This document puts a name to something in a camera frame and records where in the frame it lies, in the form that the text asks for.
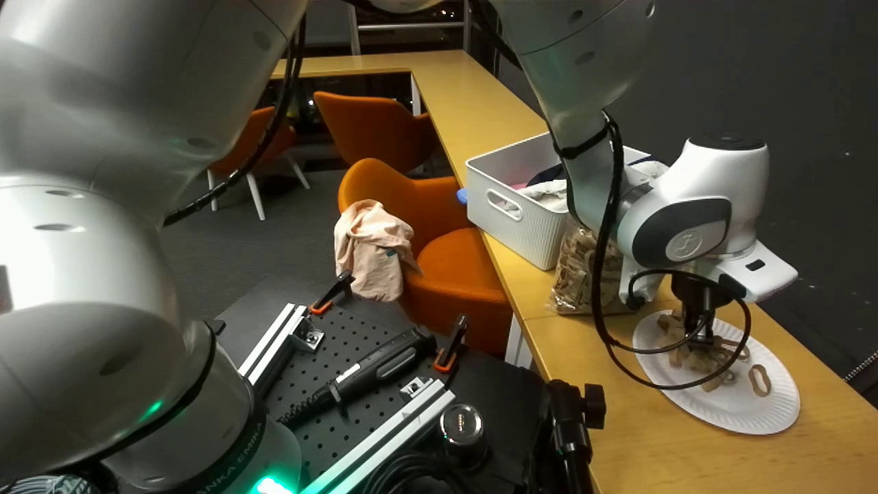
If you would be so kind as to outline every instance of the chair leg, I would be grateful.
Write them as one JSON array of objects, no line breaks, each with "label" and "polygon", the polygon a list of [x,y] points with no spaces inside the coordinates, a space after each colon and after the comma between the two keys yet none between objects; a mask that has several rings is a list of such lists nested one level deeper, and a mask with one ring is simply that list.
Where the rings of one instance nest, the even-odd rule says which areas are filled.
[{"label": "chair leg", "polygon": [[262,223],[266,220],[266,209],[262,209],[262,198],[258,196],[258,183],[254,183],[253,172],[247,172],[244,179],[247,179],[247,186],[250,186],[254,216]]},{"label": "chair leg", "polygon": [[291,154],[284,154],[282,160],[293,168],[299,183],[301,183],[305,190],[310,190],[310,180],[308,180],[308,176],[301,172],[299,161],[297,161]]},{"label": "chair leg", "polygon": [[[213,172],[206,171],[206,176],[207,176],[207,190],[213,190]],[[216,201],[210,201],[210,212],[216,212]]]}]

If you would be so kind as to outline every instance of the white plate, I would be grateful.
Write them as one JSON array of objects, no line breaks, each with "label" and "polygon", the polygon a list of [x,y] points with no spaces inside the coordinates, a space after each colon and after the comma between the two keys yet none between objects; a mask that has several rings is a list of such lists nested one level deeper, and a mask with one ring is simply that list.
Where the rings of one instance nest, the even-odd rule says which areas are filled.
[{"label": "white plate", "polygon": [[[657,340],[657,316],[653,312],[634,329],[637,349],[656,349]],[[726,320],[712,320],[712,336],[741,340],[741,329]],[[738,360],[732,370],[738,379],[732,385],[721,385],[716,390],[689,386],[689,390],[664,390],[664,396],[685,410],[692,416],[705,421],[716,427],[726,427],[734,433],[778,433],[788,430],[799,421],[799,390],[788,368],[755,337],[745,340],[748,360]],[[640,366],[656,385],[682,385],[699,379],[699,373],[689,368],[671,368],[666,355],[637,355]],[[770,379],[770,392],[758,396],[748,381],[748,368],[762,366]]]}]

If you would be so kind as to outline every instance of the orange fabric chair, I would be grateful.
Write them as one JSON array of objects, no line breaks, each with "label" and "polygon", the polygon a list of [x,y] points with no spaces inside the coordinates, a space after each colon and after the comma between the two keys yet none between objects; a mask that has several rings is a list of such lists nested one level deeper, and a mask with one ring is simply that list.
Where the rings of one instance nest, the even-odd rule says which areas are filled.
[{"label": "orange fabric chair", "polygon": [[412,172],[438,150],[430,116],[412,116],[395,99],[314,91],[313,102],[347,168],[357,160],[376,157],[400,172]]},{"label": "orange fabric chair", "polygon": [[336,212],[353,201],[380,201],[415,227],[416,272],[405,268],[402,307],[412,320],[450,333],[467,312],[467,342],[501,357],[511,329],[511,301],[496,281],[479,230],[454,201],[453,176],[409,179],[380,160],[360,160],[336,186]]},{"label": "orange fabric chair", "polygon": [[[206,176],[207,176],[207,190],[213,190],[213,179],[216,176],[231,176],[234,171],[244,168],[247,160],[253,157],[253,150],[261,145],[262,139],[262,132],[268,130],[273,117],[273,106],[258,106],[250,113],[235,145],[225,154],[225,160],[213,161]],[[310,180],[305,179],[299,161],[291,157],[291,149],[297,143],[297,132],[284,123],[277,126],[268,149],[262,150],[262,157],[254,161],[254,168],[244,176],[247,179],[247,186],[250,186],[250,198],[253,198],[253,205],[254,205],[254,213],[258,220],[266,220],[266,209],[262,209],[262,198],[258,193],[258,183],[254,183],[254,172],[262,172],[266,168],[272,168],[277,160],[284,160],[299,183],[305,190],[310,190]]]}]

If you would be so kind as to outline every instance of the wooden table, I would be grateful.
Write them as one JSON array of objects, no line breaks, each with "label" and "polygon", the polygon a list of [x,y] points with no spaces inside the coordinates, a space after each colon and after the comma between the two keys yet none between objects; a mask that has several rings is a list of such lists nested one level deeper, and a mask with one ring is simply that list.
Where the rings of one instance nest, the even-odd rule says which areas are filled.
[{"label": "wooden table", "polygon": [[[308,57],[301,67],[301,78],[389,71],[412,73],[461,180],[468,157],[546,132],[517,97],[464,53]],[[759,307],[752,307],[752,336],[792,373],[801,416],[777,436],[738,436],[623,377],[590,320],[553,312],[552,272],[528,267],[490,237],[486,244],[542,379],[607,390],[607,427],[592,430],[592,478],[601,491],[878,491],[878,412]],[[609,319],[609,329],[626,337],[642,316]]]}]

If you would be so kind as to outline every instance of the white box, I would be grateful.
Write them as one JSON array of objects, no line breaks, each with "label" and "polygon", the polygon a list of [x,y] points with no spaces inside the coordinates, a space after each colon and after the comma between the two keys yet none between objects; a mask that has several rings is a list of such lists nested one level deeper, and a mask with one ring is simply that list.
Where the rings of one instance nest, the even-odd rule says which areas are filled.
[{"label": "white box", "polygon": [[559,165],[548,135],[467,160],[467,216],[498,244],[537,268],[553,268],[557,244],[567,213],[548,212],[517,196],[531,176]]}]

